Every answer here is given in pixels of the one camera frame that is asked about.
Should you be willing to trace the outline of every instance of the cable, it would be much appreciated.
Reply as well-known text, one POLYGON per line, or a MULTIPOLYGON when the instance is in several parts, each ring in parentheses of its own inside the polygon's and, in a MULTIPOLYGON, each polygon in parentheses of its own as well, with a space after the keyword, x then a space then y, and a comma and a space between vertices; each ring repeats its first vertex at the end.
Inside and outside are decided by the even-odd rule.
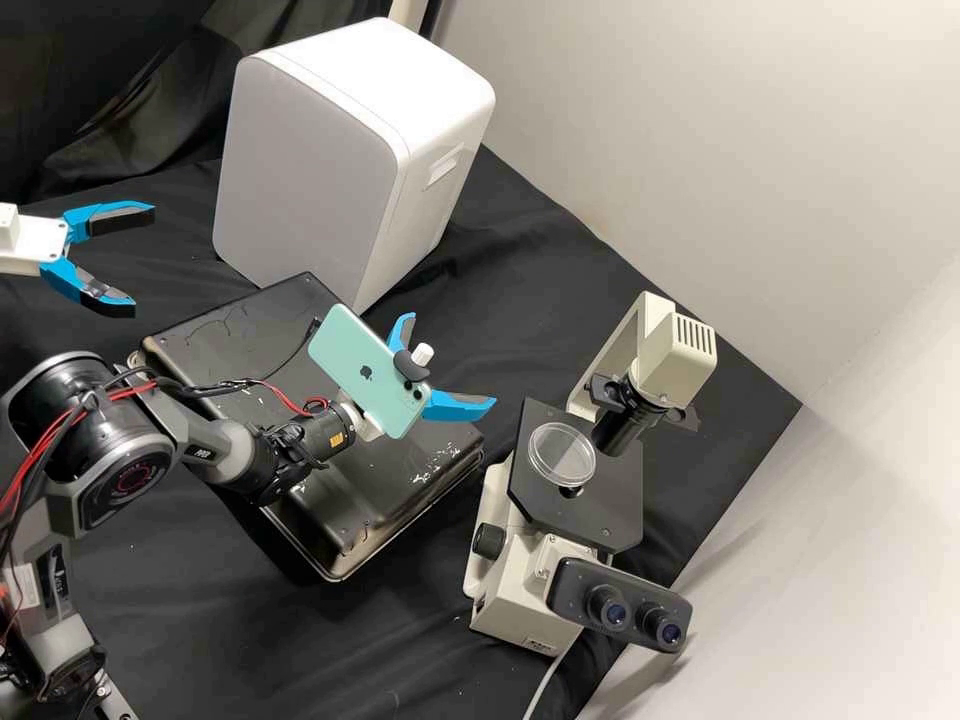
POLYGON ((326 410, 330 407, 330 401, 323 397, 323 395, 311 395, 304 400, 303 409, 310 412, 311 405, 319 405, 321 410, 326 410))
POLYGON ((310 336, 313 335, 313 332, 318 327, 320 327, 320 322, 321 322, 320 318, 314 315, 313 319, 310 321, 310 324, 307 325, 307 331, 303 334, 303 340, 301 340, 300 344, 297 345, 297 349, 294 350, 292 353, 290 353, 289 357, 287 357, 286 360, 284 360, 282 363, 277 365, 273 370, 268 372, 266 375, 262 375, 260 377, 260 380, 269 380, 278 372, 283 370, 287 365, 289 365, 293 361, 293 359, 300 354, 300 351, 303 350, 303 346, 306 345, 307 342, 310 340, 310 336))
POLYGON ((112 378, 110 378, 110 380, 106 382, 106 384, 104 384, 103 389, 109 390, 113 385, 123 382, 128 377, 132 377, 133 375, 140 375, 141 373, 144 375, 149 375, 152 378, 157 377, 157 373, 153 368, 147 367, 146 365, 136 365, 132 368, 129 368, 128 370, 124 370, 123 372, 118 373, 117 375, 114 375, 112 378))
POLYGON ((86 699, 83 701, 83 705, 80 706, 80 712, 77 713, 77 717, 74 718, 74 720, 82 720, 84 714, 87 712, 87 710, 90 709, 90 703, 93 702, 93 699, 97 696, 97 692, 102 687, 103 687, 102 682, 94 683, 93 690, 90 691, 86 699))
POLYGON ((533 717, 533 711, 536 710, 537 703, 540 702, 540 696, 543 695, 543 691, 547 689, 547 683, 550 682, 550 678, 553 677, 553 674, 557 671, 557 668, 560 667, 560 663, 563 662, 563 659, 567 656, 567 653, 570 651, 570 648, 573 647, 573 643, 576 641, 577 638, 574 638, 571 643, 563 649, 563 652, 557 655, 553 659, 553 662, 550 663, 550 667, 547 668, 547 672, 544 673, 543 679, 537 686, 537 691, 533 694, 533 697, 530 698, 530 704, 527 705, 527 711, 523 714, 523 720, 530 720, 530 718, 533 717))

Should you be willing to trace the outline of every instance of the smartphone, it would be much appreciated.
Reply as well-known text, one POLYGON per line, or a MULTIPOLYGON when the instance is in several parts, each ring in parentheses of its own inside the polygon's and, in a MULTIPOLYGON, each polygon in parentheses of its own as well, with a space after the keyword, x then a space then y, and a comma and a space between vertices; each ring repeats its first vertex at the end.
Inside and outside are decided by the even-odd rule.
POLYGON ((307 352, 389 437, 406 435, 430 400, 430 386, 409 382, 393 351, 346 305, 330 308, 307 352))

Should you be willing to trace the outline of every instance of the black cable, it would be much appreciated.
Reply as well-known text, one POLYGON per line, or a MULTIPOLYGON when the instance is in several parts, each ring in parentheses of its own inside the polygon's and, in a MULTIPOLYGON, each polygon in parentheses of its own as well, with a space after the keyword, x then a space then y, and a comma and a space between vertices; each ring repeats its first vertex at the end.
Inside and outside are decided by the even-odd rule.
POLYGON ((80 712, 77 713, 77 717, 74 718, 74 720, 82 720, 84 714, 90 709, 90 703, 92 703, 93 699, 97 696, 97 690, 101 687, 103 687, 103 683, 96 682, 93 684, 93 690, 90 691, 83 701, 83 705, 80 706, 80 712))
POLYGON ((153 377, 153 378, 158 377, 157 372, 153 368, 147 367, 146 365, 137 365, 136 367, 132 367, 129 370, 124 370, 123 372, 114 375, 102 386, 102 389, 109 390, 114 385, 119 385, 128 377, 131 377, 133 375, 139 375, 140 373, 149 375, 150 377, 153 377))
POLYGON ((306 345, 307 342, 310 340, 310 336, 313 335, 314 331, 318 327, 320 327, 321 322, 322 321, 320 320, 320 318, 314 315, 313 319, 310 321, 310 324, 307 326, 307 331, 303 334, 303 340, 301 340, 300 344, 297 345, 297 349, 294 350, 292 353, 290 353, 289 357, 287 357, 286 360, 284 360, 282 363, 277 365, 273 370, 268 372, 266 375, 261 377, 260 380, 269 380, 278 372, 283 370, 287 365, 289 365, 293 361, 293 359, 300 354, 300 351, 303 350, 303 346, 306 345))

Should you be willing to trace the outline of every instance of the robotic arm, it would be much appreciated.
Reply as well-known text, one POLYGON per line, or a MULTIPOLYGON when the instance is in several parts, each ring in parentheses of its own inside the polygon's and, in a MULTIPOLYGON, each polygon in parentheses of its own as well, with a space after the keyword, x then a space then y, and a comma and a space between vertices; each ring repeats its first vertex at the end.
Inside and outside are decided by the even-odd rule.
MULTIPOLYGON (((188 406, 262 380, 187 387, 149 368, 111 368, 89 352, 46 360, 0 397, 0 477, 13 477, 0 496, 0 567, 10 593, 0 626, 0 718, 40 718, 44 708, 76 706, 89 693, 87 702, 108 720, 136 720, 74 607, 71 539, 99 527, 178 462, 210 485, 268 505, 358 437, 402 437, 439 392, 421 364, 395 359, 343 306, 330 311, 318 338, 308 350, 337 381, 341 399, 272 428, 207 420, 188 406)), ((448 409, 444 419, 482 416, 494 400, 458 402, 462 411, 448 409)))

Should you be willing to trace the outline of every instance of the white wall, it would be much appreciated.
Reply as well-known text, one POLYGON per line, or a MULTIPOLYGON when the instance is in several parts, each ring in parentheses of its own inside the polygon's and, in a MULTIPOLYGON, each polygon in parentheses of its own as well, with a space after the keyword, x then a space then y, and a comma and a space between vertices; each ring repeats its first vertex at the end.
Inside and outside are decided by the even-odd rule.
POLYGON ((447 0, 488 145, 801 399, 952 254, 956 0, 447 0))
POLYGON ((580 720, 957 717, 960 258, 788 427, 580 720))

